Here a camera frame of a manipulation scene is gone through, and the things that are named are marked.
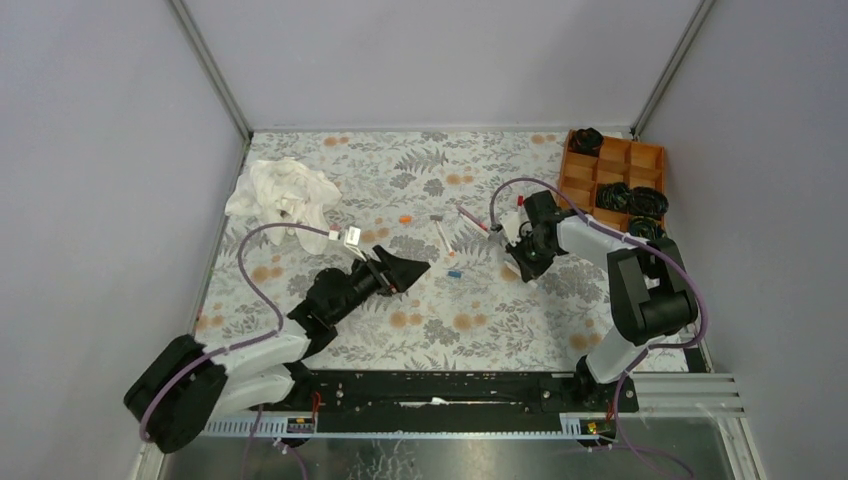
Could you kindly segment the white pen orange tip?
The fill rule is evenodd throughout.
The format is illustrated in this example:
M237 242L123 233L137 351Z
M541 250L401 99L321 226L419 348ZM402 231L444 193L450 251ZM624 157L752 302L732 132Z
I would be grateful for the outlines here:
M438 215L438 214L433 214L433 215L430 215L429 218L435 225L436 232L437 232L437 234L438 234L438 236L439 236L439 238L440 238L440 240L441 240L441 242L442 242L442 244L443 244L443 246L444 246L444 248L447 252L447 255L449 257L454 257L456 255L456 252L455 252L451 242L449 241L448 236L446 235L446 232L443 228L443 217L441 215Z

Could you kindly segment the white pen blue tip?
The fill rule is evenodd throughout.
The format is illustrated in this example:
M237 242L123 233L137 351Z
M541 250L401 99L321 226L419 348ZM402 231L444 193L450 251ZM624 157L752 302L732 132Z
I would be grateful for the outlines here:
M505 280L510 281L521 280L523 283L529 285L532 288L538 287L538 284L535 280L523 280L519 267L509 261L504 262L502 277Z

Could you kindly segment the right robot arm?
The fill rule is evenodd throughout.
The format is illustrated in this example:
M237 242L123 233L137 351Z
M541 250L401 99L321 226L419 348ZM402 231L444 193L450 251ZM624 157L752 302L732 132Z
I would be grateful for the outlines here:
M505 250L524 282L538 279L556 257L568 254L607 275L613 326L578 361L573 386L577 405L597 412L612 400L612 384L641 355L698 319L691 279L668 238L646 240L612 230L581 209L559 207L549 191L527 197L522 207L499 222Z

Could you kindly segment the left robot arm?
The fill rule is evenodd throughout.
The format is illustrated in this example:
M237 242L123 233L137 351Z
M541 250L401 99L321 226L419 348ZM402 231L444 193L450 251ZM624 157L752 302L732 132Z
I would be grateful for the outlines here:
M291 311L272 309L278 322L264 333L229 344L204 343L190 334L174 338L123 399L141 440L174 453L218 416L273 403L301 409L311 388L297 371L303 360L326 348L338 335L338 323L369 298L403 294L430 268L427 261L376 246L348 271L319 271Z

